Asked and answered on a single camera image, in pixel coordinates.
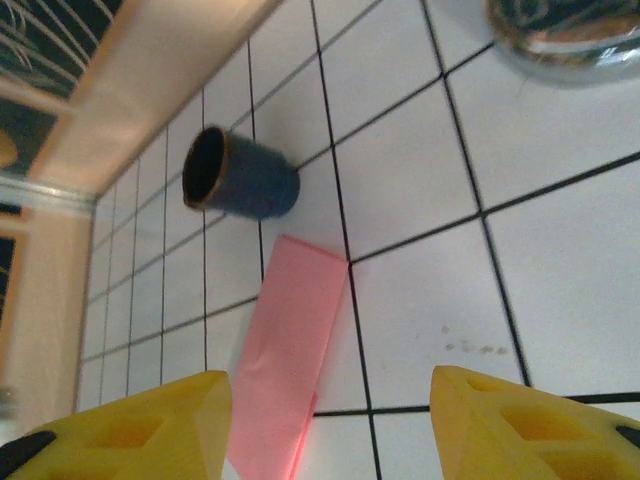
dark blue cup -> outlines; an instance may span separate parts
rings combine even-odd
[[[280,217],[300,192],[298,172],[280,152],[218,127],[196,137],[182,172],[184,203],[255,220]]]

white tiled floor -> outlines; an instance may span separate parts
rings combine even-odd
[[[356,300],[347,287],[297,478],[442,478],[437,364],[640,418],[640,80],[527,78],[488,47],[481,3],[427,0],[434,41],[420,0],[315,0],[319,57],[310,0],[285,0],[100,201],[80,410],[233,373],[261,254],[288,233],[348,255]],[[182,205],[203,121],[255,125],[302,165],[262,238]]]

pink sticky note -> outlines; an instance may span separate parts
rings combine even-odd
[[[233,387],[227,457],[242,480],[294,478],[348,263],[281,236]]]

cup opening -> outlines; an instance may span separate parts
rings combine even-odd
[[[217,127],[203,130],[193,141],[182,172],[185,199],[200,203],[216,184],[225,155],[224,132]]]

pink paper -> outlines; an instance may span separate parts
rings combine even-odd
[[[347,276],[345,259],[281,236],[233,387],[227,457],[242,480],[290,480]]]

